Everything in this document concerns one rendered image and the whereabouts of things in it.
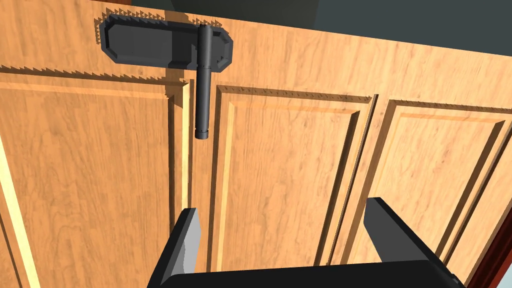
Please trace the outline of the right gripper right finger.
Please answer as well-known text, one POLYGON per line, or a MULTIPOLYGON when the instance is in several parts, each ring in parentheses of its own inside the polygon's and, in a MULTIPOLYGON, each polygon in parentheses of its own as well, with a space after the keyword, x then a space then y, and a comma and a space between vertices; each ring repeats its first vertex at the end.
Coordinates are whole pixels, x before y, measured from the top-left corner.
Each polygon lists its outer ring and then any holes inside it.
POLYGON ((380 197, 366 199, 363 224, 382 262, 443 262, 380 197))

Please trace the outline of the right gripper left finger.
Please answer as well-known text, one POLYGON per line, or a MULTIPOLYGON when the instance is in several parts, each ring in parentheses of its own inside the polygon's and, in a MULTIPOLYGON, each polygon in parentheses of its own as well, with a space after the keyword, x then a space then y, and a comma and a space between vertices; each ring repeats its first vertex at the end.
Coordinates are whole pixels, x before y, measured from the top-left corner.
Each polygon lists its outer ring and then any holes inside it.
POLYGON ((195 272, 201 227, 196 208, 183 209, 159 256, 147 288, 164 288, 173 275, 195 272))

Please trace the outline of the wooden panelled door leaf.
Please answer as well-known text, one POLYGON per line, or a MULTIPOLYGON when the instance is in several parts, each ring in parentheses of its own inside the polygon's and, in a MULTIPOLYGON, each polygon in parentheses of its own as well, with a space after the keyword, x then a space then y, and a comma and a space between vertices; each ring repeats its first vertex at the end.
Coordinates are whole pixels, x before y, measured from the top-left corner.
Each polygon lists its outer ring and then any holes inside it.
POLYGON ((383 198, 468 288, 512 212, 512 57, 94 0, 0 0, 0 288, 146 288, 182 209, 197 272, 378 262, 383 198), (109 16, 226 29, 193 71, 125 65, 109 16))

